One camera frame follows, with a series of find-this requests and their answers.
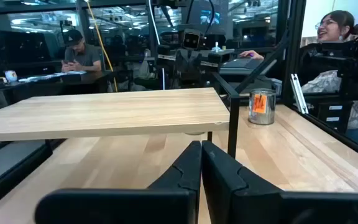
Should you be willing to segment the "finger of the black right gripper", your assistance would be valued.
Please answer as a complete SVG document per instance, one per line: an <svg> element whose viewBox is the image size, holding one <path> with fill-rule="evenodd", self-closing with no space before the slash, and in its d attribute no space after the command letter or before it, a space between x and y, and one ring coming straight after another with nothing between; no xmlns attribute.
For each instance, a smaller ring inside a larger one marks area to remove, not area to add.
<svg viewBox="0 0 358 224"><path fill-rule="evenodd" d="M178 52L178 71L180 73L188 73L189 56L187 51Z"/></svg>
<svg viewBox="0 0 358 224"><path fill-rule="evenodd" d="M197 74L200 72L202 54L198 51L190 52L190 73Z"/></svg>

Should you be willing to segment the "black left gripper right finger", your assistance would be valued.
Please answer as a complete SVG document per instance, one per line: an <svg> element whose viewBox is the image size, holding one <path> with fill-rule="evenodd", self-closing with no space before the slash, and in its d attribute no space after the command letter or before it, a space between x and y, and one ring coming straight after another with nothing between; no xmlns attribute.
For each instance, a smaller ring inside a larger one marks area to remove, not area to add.
<svg viewBox="0 0 358 224"><path fill-rule="evenodd" d="M209 141L202 171L212 224L358 224L358 193L284 191Z"/></svg>

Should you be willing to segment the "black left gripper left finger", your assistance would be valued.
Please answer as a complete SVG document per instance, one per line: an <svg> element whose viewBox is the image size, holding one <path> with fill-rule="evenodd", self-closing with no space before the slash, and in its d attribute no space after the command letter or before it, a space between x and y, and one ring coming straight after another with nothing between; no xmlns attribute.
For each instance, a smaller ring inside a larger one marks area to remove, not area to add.
<svg viewBox="0 0 358 224"><path fill-rule="evenodd" d="M36 224L197 224L201 143L191 142L146 189L60 189L35 209Z"/></svg>

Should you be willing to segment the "silver candle tin orange tag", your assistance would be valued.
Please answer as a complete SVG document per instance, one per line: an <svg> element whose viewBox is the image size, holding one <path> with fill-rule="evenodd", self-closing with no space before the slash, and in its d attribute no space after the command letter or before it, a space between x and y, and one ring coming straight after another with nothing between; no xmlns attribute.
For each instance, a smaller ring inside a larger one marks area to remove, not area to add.
<svg viewBox="0 0 358 224"><path fill-rule="evenodd" d="M276 92L258 88L250 92L249 117L251 123L270 125L275 121Z"/></svg>

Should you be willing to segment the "dark laptop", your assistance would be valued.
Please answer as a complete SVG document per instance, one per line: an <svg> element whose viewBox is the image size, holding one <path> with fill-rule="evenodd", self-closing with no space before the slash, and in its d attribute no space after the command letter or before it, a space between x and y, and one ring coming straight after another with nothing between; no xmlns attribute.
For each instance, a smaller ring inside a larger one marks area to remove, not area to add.
<svg viewBox="0 0 358 224"><path fill-rule="evenodd" d="M263 60L252 58L237 58L222 64L219 73L221 75L249 75Z"/></svg>

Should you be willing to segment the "dark office desk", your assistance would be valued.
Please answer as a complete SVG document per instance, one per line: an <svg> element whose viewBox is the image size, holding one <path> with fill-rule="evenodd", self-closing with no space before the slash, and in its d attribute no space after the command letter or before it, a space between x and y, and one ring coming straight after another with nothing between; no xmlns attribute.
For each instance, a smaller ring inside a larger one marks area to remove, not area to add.
<svg viewBox="0 0 358 224"><path fill-rule="evenodd" d="M14 82L7 84L0 84L0 91L10 90L13 88L19 88L22 86L36 86L36 87L63 87L73 85L93 85L101 80L108 80L114 77L115 74L112 71L102 72L88 72L83 74L71 74L71 75L47 75L37 76L30 80L25 79L23 82Z"/></svg>

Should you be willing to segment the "person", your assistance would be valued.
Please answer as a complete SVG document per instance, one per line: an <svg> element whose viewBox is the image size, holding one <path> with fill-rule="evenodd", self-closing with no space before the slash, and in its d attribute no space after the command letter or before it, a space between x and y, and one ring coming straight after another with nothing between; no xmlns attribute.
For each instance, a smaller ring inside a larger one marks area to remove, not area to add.
<svg viewBox="0 0 358 224"><path fill-rule="evenodd" d="M63 33L66 49L62 60L62 72L101 71L100 50L87 44L80 31L72 29Z"/></svg>
<svg viewBox="0 0 358 224"><path fill-rule="evenodd" d="M345 42L350 35L358 35L358 24L348 11L332 11L317 25L317 38L321 43Z"/></svg>

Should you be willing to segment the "white patterned bag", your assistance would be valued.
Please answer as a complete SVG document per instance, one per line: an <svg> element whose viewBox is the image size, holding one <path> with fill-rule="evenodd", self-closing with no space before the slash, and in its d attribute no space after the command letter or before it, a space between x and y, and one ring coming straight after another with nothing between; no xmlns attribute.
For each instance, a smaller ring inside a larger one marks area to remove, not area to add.
<svg viewBox="0 0 358 224"><path fill-rule="evenodd" d="M329 70L320 73L315 79L304 84L301 89L303 93L327 93L338 91L341 85L341 78L337 76L337 70ZM358 129L358 101L354 101L349 116L347 127Z"/></svg>

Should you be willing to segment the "black box white labels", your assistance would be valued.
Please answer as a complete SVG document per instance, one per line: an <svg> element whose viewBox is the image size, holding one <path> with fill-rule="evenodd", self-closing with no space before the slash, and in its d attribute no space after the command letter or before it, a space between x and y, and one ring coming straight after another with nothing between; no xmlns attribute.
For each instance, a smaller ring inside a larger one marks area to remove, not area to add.
<svg viewBox="0 0 358 224"><path fill-rule="evenodd" d="M347 130L353 102L326 102L318 105L318 119L340 133Z"/></svg>

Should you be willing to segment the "white blue mug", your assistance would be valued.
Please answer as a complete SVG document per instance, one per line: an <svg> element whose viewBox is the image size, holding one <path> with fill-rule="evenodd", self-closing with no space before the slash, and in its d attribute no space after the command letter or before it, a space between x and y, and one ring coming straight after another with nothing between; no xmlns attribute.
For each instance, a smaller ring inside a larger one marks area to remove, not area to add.
<svg viewBox="0 0 358 224"><path fill-rule="evenodd" d="M17 78L17 74L15 71L13 70L6 70L4 72L6 80L10 83L10 82L16 82L18 80Z"/></svg>

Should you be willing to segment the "silver aluminium bracket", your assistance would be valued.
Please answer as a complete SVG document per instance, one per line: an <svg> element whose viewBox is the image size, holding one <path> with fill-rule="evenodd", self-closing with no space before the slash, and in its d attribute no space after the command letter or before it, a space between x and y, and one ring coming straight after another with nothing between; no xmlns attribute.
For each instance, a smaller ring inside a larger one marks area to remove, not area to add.
<svg viewBox="0 0 358 224"><path fill-rule="evenodd" d="M296 73L290 75L290 81L298 111L301 114L308 114L308 107Z"/></svg>

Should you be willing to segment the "wooden shelf riser black frame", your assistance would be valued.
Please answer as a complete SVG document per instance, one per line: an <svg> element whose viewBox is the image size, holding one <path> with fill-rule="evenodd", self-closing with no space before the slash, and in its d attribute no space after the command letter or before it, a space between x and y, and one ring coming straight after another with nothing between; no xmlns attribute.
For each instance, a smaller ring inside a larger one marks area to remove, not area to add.
<svg viewBox="0 0 358 224"><path fill-rule="evenodd" d="M0 109L0 141L228 131L236 155L240 96L218 73L230 97L214 88L40 96Z"/></svg>

